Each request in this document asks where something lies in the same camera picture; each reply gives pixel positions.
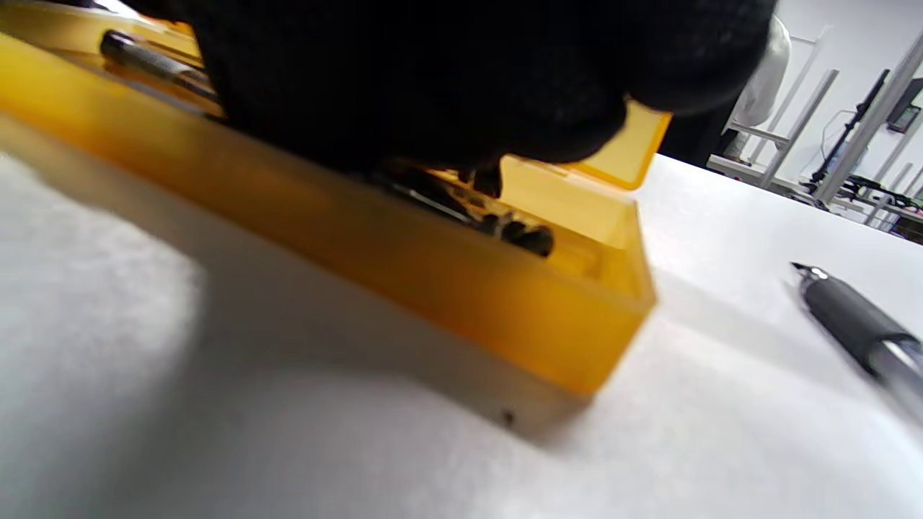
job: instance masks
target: white table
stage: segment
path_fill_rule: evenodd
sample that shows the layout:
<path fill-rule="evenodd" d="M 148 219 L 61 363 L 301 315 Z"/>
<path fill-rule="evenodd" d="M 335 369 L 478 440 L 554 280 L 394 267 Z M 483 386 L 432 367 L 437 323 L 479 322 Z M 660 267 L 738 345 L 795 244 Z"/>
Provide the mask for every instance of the white table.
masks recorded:
<path fill-rule="evenodd" d="M 0 166 L 0 517 L 923 516 L 919 429 L 787 265 L 923 334 L 923 247 L 658 157 L 637 196 L 661 305 L 580 404 L 157 188 L 92 180 Z"/>

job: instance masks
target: plastic case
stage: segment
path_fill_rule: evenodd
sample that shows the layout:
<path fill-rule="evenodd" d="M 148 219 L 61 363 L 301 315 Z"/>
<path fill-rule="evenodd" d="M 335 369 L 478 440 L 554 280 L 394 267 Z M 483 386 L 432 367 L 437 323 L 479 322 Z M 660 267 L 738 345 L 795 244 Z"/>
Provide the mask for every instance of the plastic case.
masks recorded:
<path fill-rule="evenodd" d="M 502 201 L 554 231 L 540 259 L 3 35 L 0 69 L 3 112 L 570 392 L 600 388 L 654 305 L 634 202 L 568 179 L 640 184 L 666 124 L 640 107 L 587 163 L 505 159 Z"/>

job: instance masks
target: black glove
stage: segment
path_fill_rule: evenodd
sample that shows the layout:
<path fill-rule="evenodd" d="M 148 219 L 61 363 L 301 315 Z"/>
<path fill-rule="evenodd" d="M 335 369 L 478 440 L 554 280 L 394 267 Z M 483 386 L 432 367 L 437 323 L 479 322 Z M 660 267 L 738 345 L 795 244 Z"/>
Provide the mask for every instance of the black glove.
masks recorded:
<path fill-rule="evenodd" d="M 330 167 L 583 159 L 625 99 L 726 103 L 775 0 L 127 0 L 190 23 L 229 123 Z"/>

